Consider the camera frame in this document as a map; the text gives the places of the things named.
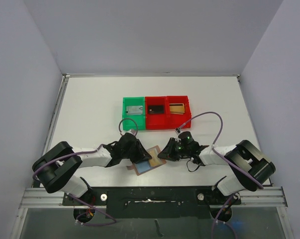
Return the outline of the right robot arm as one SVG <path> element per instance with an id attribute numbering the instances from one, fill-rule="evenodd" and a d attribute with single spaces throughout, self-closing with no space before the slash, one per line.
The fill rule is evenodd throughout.
<path id="1" fill-rule="evenodd" d="M 201 145 L 189 131 L 171 137 L 158 157 L 169 161 L 189 159 L 198 166 L 228 165 L 233 174 L 214 186 L 224 196 L 242 190 L 255 192 L 276 172 L 273 162 L 248 140 L 223 147 Z"/>

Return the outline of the brown leather card holder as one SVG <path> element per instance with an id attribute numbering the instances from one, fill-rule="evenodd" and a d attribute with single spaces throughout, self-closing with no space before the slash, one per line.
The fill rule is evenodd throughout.
<path id="1" fill-rule="evenodd" d="M 139 163 L 133 163 L 132 165 L 126 167 L 127 170 L 133 170 L 137 176 L 140 176 L 144 173 L 147 173 L 153 169 L 156 169 L 166 164 L 165 159 L 161 159 L 158 157 L 158 154 L 161 152 L 159 146 L 154 146 L 152 148 L 149 148 L 147 149 L 147 152 L 152 157 L 151 159 Z"/>

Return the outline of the red plastic double bin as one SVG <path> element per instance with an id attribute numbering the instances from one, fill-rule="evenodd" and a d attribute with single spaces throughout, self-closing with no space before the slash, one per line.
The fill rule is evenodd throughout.
<path id="1" fill-rule="evenodd" d="M 184 115 L 170 114 L 169 104 L 183 103 L 186 107 Z M 163 114 L 148 114 L 149 105 L 163 105 Z M 150 96 L 145 97 L 145 127 L 147 130 L 175 129 L 192 117 L 188 96 Z"/>

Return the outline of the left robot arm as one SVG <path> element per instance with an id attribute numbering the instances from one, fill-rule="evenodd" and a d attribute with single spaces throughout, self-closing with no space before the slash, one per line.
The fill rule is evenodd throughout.
<path id="1" fill-rule="evenodd" d="M 62 141 L 39 158 L 33 165 L 33 179 L 39 181 L 47 193 L 62 191 L 76 198 L 91 191 L 82 177 L 75 176 L 79 168 L 113 167 L 122 160 L 132 163 L 148 161 L 152 156 L 136 135 L 128 131 L 118 141 L 101 144 L 96 149 L 76 149 Z"/>

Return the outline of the green plastic bin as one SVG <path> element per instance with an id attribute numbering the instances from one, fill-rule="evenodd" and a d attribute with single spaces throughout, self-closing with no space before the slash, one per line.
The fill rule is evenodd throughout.
<path id="1" fill-rule="evenodd" d="M 122 103 L 122 118 L 134 120 L 138 130 L 145 130 L 145 98 L 125 97 Z"/>

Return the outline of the blue credit card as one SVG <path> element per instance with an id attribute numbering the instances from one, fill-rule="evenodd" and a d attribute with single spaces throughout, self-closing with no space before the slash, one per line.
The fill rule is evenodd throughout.
<path id="1" fill-rule="evenodd" d="M 135 164 L 137 174 L 143 174 L 152 169 L 149 161 L 142 161 Z"/>

